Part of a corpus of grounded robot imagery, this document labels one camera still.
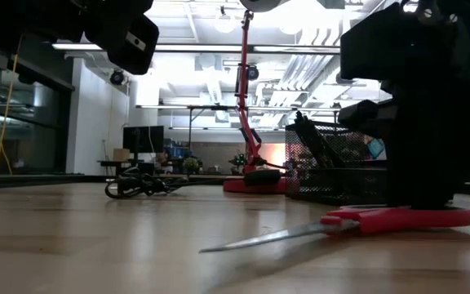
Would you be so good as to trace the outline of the black table frame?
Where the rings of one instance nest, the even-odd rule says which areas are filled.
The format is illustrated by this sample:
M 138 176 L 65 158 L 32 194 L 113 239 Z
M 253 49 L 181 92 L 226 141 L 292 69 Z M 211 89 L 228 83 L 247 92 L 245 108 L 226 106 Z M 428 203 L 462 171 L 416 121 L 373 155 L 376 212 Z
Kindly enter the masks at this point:
M 109 179 L 113 179 L 113 176 L 88 176 L 84 174 L 0 175 L 0 185 L 55 185 L 78 182 L 99 183 Z

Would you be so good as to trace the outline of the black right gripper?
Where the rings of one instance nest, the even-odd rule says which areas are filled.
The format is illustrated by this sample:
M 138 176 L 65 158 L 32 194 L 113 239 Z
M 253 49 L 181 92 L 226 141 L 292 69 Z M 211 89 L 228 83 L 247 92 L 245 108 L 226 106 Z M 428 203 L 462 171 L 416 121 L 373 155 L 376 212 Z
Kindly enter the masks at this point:
M 470 4 L 419 2 L 414 12 L 406 5 L 395 2 L 342 36 L 341 77 L 379 81 L 392 99 L 346 107 L 338 121 L 372 136 L 391 129 L 388 205 L 441 209 L 456 185 L 450 143 L 470 130 L 457 77 L 470 51 Z

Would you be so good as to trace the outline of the red-handled scissors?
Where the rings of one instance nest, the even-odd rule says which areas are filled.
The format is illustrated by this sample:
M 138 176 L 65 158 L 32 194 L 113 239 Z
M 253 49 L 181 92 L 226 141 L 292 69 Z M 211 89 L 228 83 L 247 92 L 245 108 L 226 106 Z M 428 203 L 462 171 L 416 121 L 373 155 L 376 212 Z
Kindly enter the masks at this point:
M 329 211 L 320 220 L 282 229 L 252 238 L 203 248 L 201 253 L 225 252 L 254 247 L 312 234 L 381 234 L 415 229 L 451 229 L 470 226 L 470 209 L 444 207 L 439 210 L 417 210 L 384 205 L 344 206 Z

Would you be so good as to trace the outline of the red desk lamp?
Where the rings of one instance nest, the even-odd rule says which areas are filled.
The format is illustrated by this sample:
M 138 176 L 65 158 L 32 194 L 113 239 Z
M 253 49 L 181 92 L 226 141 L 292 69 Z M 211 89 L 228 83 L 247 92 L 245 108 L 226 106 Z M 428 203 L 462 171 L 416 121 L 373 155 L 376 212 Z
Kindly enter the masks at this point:
M 284 194 L 286 192 L 286 180 L 282 177 L 281 167 L 275 169 L 258 169 L 259 165 L 271 166 L 263 159 L 259 150 L 262 140 L 256 130 L 249 124 L 249 108 L 246 105 L 247 88 L 249 82 L 247 63 L 249 51 L 248 37 L 250 23 L 253 19 L 253 12 L 245 10 L 242 18 L 242 49 L 241 61 L 237 69 L 236 111 L 241 124 L 240 131 L 246 142 L 246 164 L 242 168 L 241 179 L 228 179 L 223 183 L 223 191 L 240 194 Z

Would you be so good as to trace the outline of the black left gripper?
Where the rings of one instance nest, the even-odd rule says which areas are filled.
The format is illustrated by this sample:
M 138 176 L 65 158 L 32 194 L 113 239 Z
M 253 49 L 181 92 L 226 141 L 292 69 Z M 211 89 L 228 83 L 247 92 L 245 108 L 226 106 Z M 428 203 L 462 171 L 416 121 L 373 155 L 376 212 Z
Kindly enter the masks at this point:
M 159 29 L 146 15 L 154 0 L 61 0 L 78 17 L 85 38 L 135 75 L 151 65 Z

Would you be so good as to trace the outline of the black mesh desk organizer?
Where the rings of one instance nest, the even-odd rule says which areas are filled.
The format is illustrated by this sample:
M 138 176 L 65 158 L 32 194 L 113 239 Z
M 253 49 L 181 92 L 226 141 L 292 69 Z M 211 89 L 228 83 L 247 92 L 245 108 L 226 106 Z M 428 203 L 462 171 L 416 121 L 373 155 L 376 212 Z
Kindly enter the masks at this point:
M 313 124 L 345 167 L 319 167 L 297 136 L 293 123 L 285 133 L 286 196 L 333 206 L 385 203 L 387 161 L 370 157 L 364 144 L 366 135 L 335 123 Z

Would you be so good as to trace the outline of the colourful patchwork quilt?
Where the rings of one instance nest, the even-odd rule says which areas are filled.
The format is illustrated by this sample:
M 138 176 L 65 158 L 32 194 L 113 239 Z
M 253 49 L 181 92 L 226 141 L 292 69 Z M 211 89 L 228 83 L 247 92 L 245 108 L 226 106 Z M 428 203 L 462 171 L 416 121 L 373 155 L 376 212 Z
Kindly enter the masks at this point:
M 370 152 L 372 159 L 385 159 L 386 149 L 382 139 L 374 138 L 371 136 L 364 137 L 364 144 Z

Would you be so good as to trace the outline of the potted green plant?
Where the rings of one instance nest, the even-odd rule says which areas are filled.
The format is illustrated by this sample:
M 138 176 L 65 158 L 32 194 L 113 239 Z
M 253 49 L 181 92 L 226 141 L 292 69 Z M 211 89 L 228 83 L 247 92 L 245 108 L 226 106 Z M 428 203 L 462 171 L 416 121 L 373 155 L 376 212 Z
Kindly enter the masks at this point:
M 197 173 L 200 170 L 199 161 L 194 157 L 185 158 L 183 161 L 183 170 L 187 175 Z

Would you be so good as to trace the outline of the black computer monitor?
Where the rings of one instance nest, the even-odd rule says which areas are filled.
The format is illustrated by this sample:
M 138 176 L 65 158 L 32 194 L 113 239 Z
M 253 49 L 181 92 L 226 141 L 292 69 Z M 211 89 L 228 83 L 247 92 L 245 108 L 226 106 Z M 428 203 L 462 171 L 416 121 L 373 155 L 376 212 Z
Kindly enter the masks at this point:
M 164 126 L 124 127 L 122 147 L 132 153 L 161 153 L 164 145 Z

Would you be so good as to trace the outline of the black marker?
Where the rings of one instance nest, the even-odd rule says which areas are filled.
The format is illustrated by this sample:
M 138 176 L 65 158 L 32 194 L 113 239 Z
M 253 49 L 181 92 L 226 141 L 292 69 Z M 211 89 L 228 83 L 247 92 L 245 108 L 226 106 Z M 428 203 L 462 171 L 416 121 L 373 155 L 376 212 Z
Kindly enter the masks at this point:
M 309 149 L 319 167 L 326 166 L 324 145 L 311 120 L 300 111 L 295 114 L 295 131 L 302 143 Z

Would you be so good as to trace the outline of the round black ceiling fixture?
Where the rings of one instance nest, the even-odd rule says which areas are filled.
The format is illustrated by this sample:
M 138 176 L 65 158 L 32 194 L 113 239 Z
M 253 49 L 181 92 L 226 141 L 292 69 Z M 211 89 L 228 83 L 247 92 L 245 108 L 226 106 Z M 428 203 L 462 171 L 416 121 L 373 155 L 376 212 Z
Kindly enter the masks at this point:
M 115 86 L 121 86 L 127 82 L 127 79 L 122 69 L 115 69 L 110 75 L 109 81 Z

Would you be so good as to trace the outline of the black clear-barrel pen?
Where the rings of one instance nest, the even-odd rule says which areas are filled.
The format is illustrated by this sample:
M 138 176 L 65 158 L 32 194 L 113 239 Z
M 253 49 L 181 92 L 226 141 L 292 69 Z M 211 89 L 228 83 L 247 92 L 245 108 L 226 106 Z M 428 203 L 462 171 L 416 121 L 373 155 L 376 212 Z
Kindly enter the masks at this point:
M 326 138 L 315 129 L 316 139 L 314 140 L 316 146 L 316 154 L 321 159 L 320 166 L 324 168 L 341 168 L 345 167 L 344 161 L 340 156 L 331 148 Z

